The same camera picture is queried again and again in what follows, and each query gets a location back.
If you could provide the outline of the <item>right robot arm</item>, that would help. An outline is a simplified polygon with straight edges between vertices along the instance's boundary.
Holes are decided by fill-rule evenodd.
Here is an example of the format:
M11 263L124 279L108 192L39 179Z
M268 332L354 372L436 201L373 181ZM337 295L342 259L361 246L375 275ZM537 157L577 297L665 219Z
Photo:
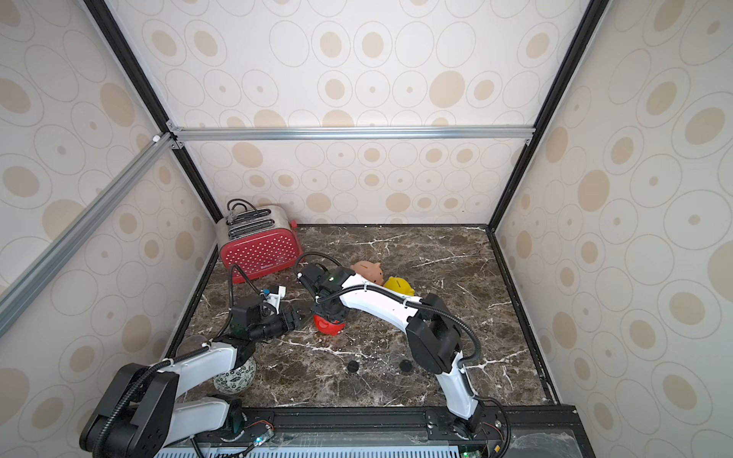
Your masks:
M402 331L412 360L435 375L449 412L466 425L475 423L481 406L466 366L482 355L481 343L442 299L400 294L343 266L308 264L296 277L313 297L313 314L327 323L343 324L350 310L358 310Z

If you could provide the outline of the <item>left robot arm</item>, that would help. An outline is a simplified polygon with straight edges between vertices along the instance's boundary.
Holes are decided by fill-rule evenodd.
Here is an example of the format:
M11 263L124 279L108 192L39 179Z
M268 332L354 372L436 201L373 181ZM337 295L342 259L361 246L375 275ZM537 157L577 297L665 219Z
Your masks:
M304 315L280 306L281 296L263 292L231 309L223 332L199 349L152 366L126 364L116 373L79 437L95 457L154 457L171 444L225 427L244 431L244 414L223 396L179 402L189 390L243 368L257 344L303 325Z

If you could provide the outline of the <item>red piggy bank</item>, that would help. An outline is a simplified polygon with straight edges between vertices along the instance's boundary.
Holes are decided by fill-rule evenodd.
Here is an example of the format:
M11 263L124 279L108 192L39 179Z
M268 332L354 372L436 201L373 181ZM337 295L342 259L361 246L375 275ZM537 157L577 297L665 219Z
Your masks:
M339 333L341 333L346 324L341 321L336 322L330 322L326 318L323 318L318 315L313 316L313 321L315 324L316 329L321 332L322 334L326 334L329 336L337 336Z

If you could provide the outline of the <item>pink piggy bank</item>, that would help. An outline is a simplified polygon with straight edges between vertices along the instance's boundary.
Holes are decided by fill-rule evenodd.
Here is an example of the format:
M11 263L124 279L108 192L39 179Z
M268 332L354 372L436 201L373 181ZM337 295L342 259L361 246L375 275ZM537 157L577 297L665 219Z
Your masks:
M371 261L357 261L350 267L356 274L363 277L369 282L373 282L379 286L385 283L384 272L380 263L372 263Z

